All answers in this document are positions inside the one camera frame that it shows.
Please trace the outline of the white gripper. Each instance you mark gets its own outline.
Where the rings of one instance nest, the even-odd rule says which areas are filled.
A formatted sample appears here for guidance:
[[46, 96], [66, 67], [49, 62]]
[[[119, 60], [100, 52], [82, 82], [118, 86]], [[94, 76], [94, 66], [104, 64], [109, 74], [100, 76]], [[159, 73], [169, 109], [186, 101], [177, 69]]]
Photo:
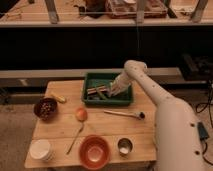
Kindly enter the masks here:
[[109, 88], [108, 88], [108, 96], [113, 97], [116, 96], [120, 93], [120, 87], [119, 85], [113, 81], [109, 83]]

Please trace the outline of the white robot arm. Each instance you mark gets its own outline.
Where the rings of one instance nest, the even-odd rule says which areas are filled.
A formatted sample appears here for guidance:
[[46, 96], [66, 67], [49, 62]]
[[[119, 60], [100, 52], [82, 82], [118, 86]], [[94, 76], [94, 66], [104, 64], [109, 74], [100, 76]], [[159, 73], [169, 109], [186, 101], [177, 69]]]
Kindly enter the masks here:
[[126, 61], [110, 94], [117, 95], [136, 81], [155, 104], [156, 171], [205, 171], [194, 110], [152, 80], [146, 70], [144, 62]]

